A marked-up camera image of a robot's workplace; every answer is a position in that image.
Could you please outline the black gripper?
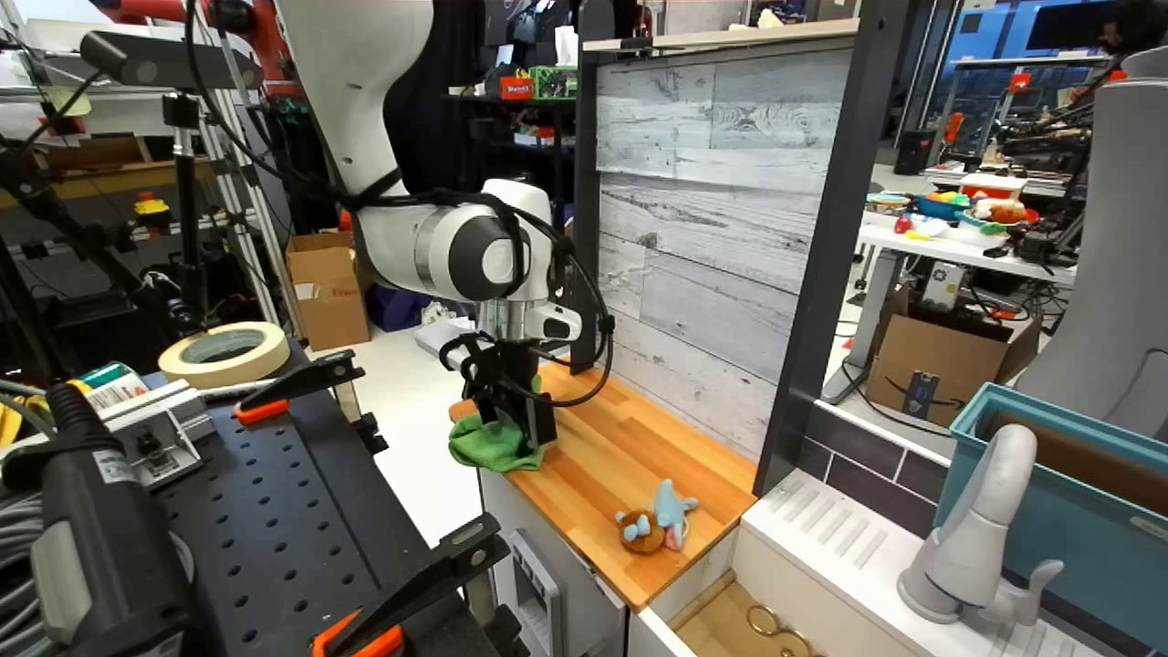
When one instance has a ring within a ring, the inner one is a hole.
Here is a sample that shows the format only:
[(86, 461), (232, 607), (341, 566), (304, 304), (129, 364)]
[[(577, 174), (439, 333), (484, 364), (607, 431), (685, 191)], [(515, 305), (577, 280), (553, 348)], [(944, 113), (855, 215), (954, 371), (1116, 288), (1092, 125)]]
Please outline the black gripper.
[(535, 392), (534, 342), (479, 342), (467, 359), (467, 399), (484, 425), (527, 420), (527, 453), (540, 458), (553, 442), (550, 396)]

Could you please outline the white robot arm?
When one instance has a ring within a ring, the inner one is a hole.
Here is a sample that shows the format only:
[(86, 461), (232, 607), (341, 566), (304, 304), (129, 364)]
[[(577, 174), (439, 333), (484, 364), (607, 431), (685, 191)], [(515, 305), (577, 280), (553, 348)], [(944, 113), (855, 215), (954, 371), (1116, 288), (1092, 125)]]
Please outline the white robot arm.
[(550, 197), (517, 179), (418, 191), (387, 129), (387, 101), (429, 41), (435, 0), (277, 0), (277, 17), (361, 260), (395, 288), (473, 305), (479, 327), (446, 342), (467, 352), (465, 399), (482, 425), (517, 431), (517, 458), (535, 453), (553, 437), (540, 348), (581, 337), (581, 315), (560, 301)]

